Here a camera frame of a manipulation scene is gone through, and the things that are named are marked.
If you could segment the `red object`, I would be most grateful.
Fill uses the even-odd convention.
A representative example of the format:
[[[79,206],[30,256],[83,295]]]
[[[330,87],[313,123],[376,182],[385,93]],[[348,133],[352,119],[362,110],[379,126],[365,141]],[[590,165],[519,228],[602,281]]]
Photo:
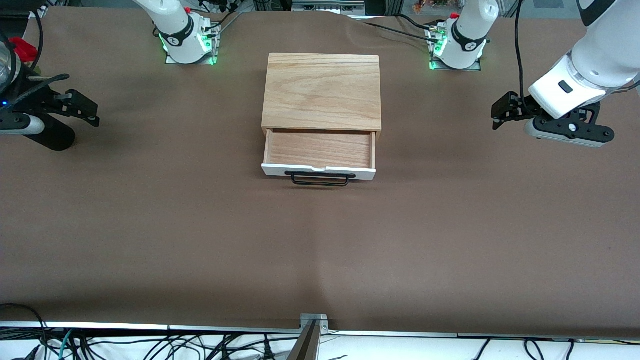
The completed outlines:
[[[9,38],[9,41],[13,44],[14,52],[18,55],[21,62],[32,64],[38,57],[38,49],[24,39],[20,37],[13,37]]]

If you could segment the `grey background equipment box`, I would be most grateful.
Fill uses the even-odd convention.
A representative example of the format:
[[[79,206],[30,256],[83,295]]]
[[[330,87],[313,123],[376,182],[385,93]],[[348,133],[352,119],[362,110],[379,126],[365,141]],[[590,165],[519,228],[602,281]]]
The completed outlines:
[[[365,0],[292,0],[292,12],[324,11],[346,16],[365,16]]]

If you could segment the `white-fronted wooden drawer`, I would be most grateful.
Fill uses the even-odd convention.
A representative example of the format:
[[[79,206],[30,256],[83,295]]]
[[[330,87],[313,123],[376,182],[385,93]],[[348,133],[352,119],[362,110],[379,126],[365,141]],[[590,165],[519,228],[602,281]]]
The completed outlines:
[[[272,177],[340,174],[370,182],[377,173],[376,145],[371,131],[267,129],[262,170]]]

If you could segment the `black metal drawer handle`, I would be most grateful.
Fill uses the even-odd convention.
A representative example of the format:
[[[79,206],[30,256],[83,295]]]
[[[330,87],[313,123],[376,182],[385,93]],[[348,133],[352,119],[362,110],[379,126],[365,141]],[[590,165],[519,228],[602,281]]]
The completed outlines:
[[[346,187],[357,176],[352,173],[311,173],[301,171],[286,171],[294,185],[298,186],[322,186],[322,187]]]

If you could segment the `aluminium table edge rail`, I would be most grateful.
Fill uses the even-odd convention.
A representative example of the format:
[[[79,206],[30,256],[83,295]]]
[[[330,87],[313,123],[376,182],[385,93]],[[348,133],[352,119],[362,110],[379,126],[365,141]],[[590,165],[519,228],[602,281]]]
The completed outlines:
[[[242,326],[190,326],[190,325],[149,325],[134,323],[105,323],[105,322],[65,322],[47,321],[46,329],[74,329],[74,330],[100,330],[100,331],[139,331],[139,332],[200,332],[200,333],[242,333],[242,334],[277,334],[298,335],[301,328],[259,328]],[[393,338],[507,338],[524,339],[574,339],[574,340],[598,340],[598,341],[622,341],[640,342],[640,336],[621,335],[532,335],[519,333],[464,333],[464,332],[398,332],[398,331],[368,331],[368,330],[336,330],[327,328],[323,335],[338,337],[393,337]]]

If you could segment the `light wooden drawer cabinet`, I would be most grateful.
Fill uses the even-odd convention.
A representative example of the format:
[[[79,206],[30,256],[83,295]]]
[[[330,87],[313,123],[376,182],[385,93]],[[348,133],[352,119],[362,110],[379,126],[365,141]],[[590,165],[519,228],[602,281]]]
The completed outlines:
[[[270,53],[262,130],[380,133],[379,56]]]

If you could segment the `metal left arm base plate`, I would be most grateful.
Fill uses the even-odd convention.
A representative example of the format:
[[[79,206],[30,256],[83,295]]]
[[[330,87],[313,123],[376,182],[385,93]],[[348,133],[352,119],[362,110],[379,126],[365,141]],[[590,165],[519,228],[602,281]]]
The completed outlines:
[[[478,53],[477,58],[466,68],[455,68],[448,66],[446,62],[439,57],[446,50],[449,44],[452,44],[452,41],[448,40],[447,30],[445,27],[441,26],[430,26],[428,29],[423,31],[426,38],[428,40],[435,40],[429,44],[429,68],[433,71],[467,71],[467,72],[479,72],[482,70],[482,64],[480,61],[480,57],[482,56],[482,51]]]

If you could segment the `brown table cover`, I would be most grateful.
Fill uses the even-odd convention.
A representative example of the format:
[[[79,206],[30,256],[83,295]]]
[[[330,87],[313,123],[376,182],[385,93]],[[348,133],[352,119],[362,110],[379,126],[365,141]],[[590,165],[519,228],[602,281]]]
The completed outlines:
[[[518,88],[514,23],[482,70],[333,13],[242,14],[218,63],[165,63],[143,10],[55,7],[46,76],[98,103],[53,152],[0,136],[0,303],[47,322],[640,337],[640,96],[599,149],[492,130]],[[266,177],[270,53],[377,55],[373,181]]]

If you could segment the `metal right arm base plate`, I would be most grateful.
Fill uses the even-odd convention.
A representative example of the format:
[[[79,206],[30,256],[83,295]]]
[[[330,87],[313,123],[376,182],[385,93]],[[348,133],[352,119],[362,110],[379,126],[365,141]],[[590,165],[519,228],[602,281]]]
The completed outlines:
[[[221,28],[217,22],[201,17],[191,27],[191,32],[179,34],[160,33],[167,64],[204,64],[217,63],[220,47]]]

